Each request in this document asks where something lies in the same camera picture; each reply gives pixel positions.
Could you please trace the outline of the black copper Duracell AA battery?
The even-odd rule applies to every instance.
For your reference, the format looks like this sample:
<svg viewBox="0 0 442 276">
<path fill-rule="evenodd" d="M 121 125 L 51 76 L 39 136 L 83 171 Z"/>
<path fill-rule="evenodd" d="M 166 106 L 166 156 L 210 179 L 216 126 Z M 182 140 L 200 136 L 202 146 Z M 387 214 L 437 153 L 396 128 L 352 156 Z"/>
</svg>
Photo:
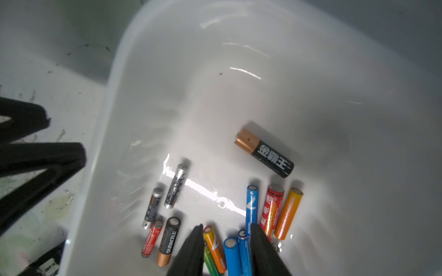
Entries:
<svg viewBox="0 0 442 276">
<path fill-rule="evenodd" d="M 294 163 L 289 158 L 256 137 L 246 128 L 237 133 L 234 144 L 266 165 L 280 177 L 287 178 L 292 173 Z"/>
</svg>

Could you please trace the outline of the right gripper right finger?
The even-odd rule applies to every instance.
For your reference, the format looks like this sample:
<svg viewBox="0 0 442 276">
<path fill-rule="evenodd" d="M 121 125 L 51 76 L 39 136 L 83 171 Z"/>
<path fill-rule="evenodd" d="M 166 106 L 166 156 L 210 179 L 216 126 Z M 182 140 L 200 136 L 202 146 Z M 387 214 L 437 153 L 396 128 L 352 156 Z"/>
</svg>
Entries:
<svg viewBox="0 0 442 276">
<path fill-rule="evenodd" d="M 251 225 L 251 256 L 254 276 L 291 276 L 258 224 Z"/>
</svg>

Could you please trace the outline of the red AAA battery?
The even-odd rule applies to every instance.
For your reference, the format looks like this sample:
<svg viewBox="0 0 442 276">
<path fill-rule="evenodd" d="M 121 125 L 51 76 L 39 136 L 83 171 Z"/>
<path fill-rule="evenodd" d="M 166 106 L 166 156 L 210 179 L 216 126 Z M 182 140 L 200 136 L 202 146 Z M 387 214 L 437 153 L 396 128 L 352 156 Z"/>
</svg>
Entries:
<svg viewBox="0 0 442 276">
<path fill-rule="evenodd" d="M 163 221 L 161 219 L 158 219 L 153 223 L 149 235 L 146 239 L 145 245 L 143 247 L 143 250 L 141 252 L 141 256 L 143 258 L 148 258 L 151 255 L 153 248 L 156 244 L 156 241 L 161 233 L 162 227 L 163 227 Z"/>
</svg>

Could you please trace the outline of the red AA battery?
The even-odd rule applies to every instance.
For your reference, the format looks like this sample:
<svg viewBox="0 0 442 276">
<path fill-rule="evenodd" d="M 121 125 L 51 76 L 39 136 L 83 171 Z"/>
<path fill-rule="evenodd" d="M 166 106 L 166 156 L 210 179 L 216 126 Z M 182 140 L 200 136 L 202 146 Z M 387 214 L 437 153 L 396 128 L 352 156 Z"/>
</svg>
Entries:
<svg viewBox="0 0 442 276">
<path fill-rule="evenodd" d="M 260 219 L 260 227 L 267 238 L 272 241 L 272 233 L 276 229 L 279 212 L 282 207 L 284 189 L 276 184 L 270 184 L 264 199 L 264 206 Z"/>
</svg>

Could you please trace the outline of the black silver AAA battery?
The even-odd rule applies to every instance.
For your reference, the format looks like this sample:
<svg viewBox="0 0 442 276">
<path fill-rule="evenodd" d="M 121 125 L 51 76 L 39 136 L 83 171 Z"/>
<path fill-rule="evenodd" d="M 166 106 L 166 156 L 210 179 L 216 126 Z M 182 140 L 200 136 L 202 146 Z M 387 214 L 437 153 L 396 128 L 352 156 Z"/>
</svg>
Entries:
<svg viewBox="0 0 442 276">
<path fill-rule="evenodd" d="M 151 225 L 155 222 L 155 218 L 157 216 L 162 195 L 163 195 L 163 188 L 156 187 L 153 189 L 149 205 L 145 214 L 145 218 L 142 224 L 144 230 L 150 229 Z"/>
<path fill-rule="evenodd" d="M 189 168 L 186 164 L 178 165 L 164 202 L 166 209 L 172 209 L 174 207 L 180 190 L 187 180 L 188 170 Z"/>
</svg>

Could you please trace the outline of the blue AA battery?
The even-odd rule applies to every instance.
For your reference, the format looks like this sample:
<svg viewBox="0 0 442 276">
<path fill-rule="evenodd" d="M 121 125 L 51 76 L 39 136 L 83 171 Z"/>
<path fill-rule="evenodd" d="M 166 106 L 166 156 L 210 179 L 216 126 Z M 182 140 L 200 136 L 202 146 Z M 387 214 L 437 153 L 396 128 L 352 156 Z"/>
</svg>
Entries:
<svg viewBox="0 0 442 276">
<path fill-rule="evenodd" d="M 246 234 L 251 235 L 251 225 L 257 223 L 259 189 L 255 185 L 247 187 L 246 196 Z"/>
</svg>

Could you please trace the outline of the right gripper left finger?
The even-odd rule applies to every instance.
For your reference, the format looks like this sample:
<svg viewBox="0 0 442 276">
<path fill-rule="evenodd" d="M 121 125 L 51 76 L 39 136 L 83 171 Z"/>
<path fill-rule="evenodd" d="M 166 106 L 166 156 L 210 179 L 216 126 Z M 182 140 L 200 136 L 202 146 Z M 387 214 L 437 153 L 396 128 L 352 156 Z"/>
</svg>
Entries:
<svg viewBox="0 0 442 276">
<path fill-rule="evenodd" d="M 202 276 L 204 264 L 203 225 L 194 227 L 186 238 L 167 276 Z"/>
</svg>

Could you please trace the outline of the green battery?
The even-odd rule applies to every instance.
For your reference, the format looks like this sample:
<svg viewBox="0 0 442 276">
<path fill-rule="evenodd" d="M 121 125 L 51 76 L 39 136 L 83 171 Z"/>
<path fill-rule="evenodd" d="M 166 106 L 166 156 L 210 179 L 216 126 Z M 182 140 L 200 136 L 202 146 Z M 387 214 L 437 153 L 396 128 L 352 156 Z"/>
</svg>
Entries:
<svg viewBox="0 0 442 276">
<path fill-rule="evenodd" d="M 211 252 L 207 244 L 205 244 L 204 246 L 204 262 L 206 264 L 210 276 L 221 276 L 221 273 L 218 271 L 218 268 L 215 264 L 215 261 L 211 255 Z"/>
</svg>

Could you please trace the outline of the white plastic storage box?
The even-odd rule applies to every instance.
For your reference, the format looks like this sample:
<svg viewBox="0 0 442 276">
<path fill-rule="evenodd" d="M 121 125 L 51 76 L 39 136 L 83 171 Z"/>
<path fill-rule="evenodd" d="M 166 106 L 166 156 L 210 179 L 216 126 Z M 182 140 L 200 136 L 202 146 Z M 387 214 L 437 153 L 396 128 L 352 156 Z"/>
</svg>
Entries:
<svg viewBox="0 0 442 276">
<path fill-rule="evenodd" d="M 294 163 L 234 144 L 246 128 Z M 163 276 L 143 258 L 150 194 L 219 240 L 246 188 L 303 192 L 279 256 L 294 276 L 442 273 L 440 1 L 149 1 L 113 59 L 62 276 Z"/>
</svg>

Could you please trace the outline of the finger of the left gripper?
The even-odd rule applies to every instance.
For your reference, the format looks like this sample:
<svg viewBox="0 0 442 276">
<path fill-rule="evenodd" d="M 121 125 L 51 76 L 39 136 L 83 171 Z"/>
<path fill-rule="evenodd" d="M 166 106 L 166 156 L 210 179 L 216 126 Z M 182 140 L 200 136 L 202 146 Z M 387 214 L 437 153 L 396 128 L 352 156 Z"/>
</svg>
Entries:
<svg viewBox="0 0 442 276">
<path fill-rule="evenodd" d="M 3 144 L 1 177 L 41 173 L 1 198 L 1 234 L 85 164 L 86 151 L 81 143 Z"/>
<path fill-rule="evenodd" d="M 9 117 L 1 123 L 1 141 L 16 141 L 46 129 L 51 119 L 37 104 L 1 97 L 1 116 Z"/>
</svg>

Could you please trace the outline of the orange white battery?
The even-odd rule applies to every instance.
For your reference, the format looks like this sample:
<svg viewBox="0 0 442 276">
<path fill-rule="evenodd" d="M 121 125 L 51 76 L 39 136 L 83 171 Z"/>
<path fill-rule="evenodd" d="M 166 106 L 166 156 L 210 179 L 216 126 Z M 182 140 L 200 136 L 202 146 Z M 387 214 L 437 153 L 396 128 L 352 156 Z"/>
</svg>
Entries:
<svg viewBox="0 0 442 276">
<path fill-rule="evenodd" d="M 220 274 L 227 271 L 226 261 L 221 251 L 220 242 L 216 237 L 213 227 L 210 225 L 206 226 L 203 230 L 203 235 L 206 240 L 207 246 L 214 259 L 216 268 Z"/>
</svg>

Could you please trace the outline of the orange AA battery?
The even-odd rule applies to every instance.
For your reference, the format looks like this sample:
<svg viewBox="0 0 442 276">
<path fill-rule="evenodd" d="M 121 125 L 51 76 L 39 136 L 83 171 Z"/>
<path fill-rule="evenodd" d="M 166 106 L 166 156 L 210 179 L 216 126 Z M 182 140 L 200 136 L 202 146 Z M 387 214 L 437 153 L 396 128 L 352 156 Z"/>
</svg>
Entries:
<svg viewBox="0 0 442 276">
<path fill-rule="evenodd" d="M 302 200 L 303 192 L 297 188 L 291 188 L 286 199 L 283 211 L 277 222 L 275 229 L 275 237 L 279 240 L 285 240 L 290 226 L 293 222 L 294 216 L 298 210 L 299 204 Z"/>
</svg>

